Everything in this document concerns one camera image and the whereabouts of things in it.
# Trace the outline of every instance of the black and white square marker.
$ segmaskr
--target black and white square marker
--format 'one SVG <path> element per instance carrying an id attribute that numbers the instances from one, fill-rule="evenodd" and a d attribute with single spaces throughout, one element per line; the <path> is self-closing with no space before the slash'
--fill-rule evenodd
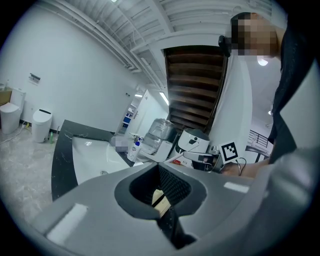
<path id="1" fill-rule="evenodd" d="M 236 144 L 233 141 L 220 144 L 219 150 L 224 164 L 239 158 Z"/>

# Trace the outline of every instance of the round light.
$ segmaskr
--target round light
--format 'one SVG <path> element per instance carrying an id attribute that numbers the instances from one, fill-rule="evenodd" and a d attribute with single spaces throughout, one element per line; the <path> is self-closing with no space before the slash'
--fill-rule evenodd
<path id="1" fill-rule="evenodd" d="M 268 64 L 268 61 L 266 61 L 265 59 L 263 58 L 258 58 L 258 63 L 261 65 L 261 66 L 265 66 Z"/>

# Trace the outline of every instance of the man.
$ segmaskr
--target man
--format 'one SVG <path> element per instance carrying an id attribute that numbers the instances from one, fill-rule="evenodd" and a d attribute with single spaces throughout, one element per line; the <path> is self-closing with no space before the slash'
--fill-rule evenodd
<path id="1" fill-rule="evenodd" d="M 281 60 L 281 79 L 274 95 L 272 117 L 273 126 L 268 141 L 273 144 L 270 158 L 264 161 L 241 164 L 241 176 L 254 178 L 259 168 L 273 164 L 286 153 L 294 151 L 296 143 L 280 115 L 280 111 L 294 95 L 306 76 L 313 60 L 314 53 L 308 38 L 297 27 L 292 26 L 290 16 L 287 29 L 272 25 L 256 13 L 242 12 L 231 19 L 231 49 L 238 50 L 239 55 L 276 57 Z M 226 164 L 221 172 L 224 175 L 239 175 L 235 163 Z"/>

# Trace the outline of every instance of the neck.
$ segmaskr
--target neck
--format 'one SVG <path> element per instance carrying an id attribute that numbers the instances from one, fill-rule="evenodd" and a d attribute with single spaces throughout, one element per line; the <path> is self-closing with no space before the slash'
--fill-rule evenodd
<path id="1" fill-rule="evenodd" d="M 285 30 L 276 26 L 275 33 L 276 33 L 277 48 L 278 48 L 275 57 L 281 60 L 281 44 L 284 38 Z"/>

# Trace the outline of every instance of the black shirt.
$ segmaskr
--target black shirt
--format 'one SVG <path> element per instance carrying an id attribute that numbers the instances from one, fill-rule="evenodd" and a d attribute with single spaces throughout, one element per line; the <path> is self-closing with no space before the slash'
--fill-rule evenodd
<path id="1" fill-rule="evenodd" d="M 281 79 L 274 95 L 273 126 L 268 138 L 272 144 L 275 141 L 269 160 L 270 164 L 297 148 L 280 111 L 294 95 L 314 60 L 313 49 L 307 42 L 307 37 L 303 32 L 293 28 L 288 19 L 287 29 L 281 43 Z"/>

